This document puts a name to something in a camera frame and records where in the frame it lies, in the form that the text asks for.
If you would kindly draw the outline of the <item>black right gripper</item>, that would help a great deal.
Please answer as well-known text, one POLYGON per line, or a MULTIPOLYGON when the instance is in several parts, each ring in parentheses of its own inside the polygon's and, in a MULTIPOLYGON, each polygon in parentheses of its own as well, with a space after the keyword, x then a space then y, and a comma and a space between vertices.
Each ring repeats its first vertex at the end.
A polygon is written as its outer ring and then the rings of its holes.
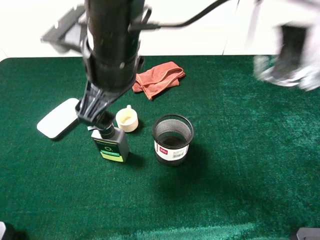
POLYGON ((129 91, 132 86, 133 83, 131 82, 128 86, 112 92, 99 88, 87 81, 83 97, 75 107, 78 119, 84 123, 93 123, 94 118, 98 118, 94 124, 95 129, 100 133, 111 133, 114 129, 113 121, 115 115, 106 111, 106 109, 129 91))

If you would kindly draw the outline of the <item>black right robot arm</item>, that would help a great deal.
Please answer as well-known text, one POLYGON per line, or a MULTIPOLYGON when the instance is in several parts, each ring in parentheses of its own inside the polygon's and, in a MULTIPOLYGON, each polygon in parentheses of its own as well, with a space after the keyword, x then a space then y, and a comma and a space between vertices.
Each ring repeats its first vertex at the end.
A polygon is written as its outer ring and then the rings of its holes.
POLYGON ((87 82, 75 110, 79 120, 99 130, 109 128, 114 115, 107 108, 135 82, 140 31, 129 26, 143 21, 144 10, 143 0, 86 0, 41 37, 59 53, 81 53, 87 82))

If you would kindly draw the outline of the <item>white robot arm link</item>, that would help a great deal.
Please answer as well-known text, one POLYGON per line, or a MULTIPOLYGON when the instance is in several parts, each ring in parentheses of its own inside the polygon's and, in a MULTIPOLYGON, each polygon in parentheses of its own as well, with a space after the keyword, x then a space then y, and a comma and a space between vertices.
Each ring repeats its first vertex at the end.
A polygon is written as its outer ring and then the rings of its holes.
POLYGON ((256 55, 253 75, 262 82, 311 91, 320 86, 320 18, 289 20, 277 25, 274 57, 256 55))

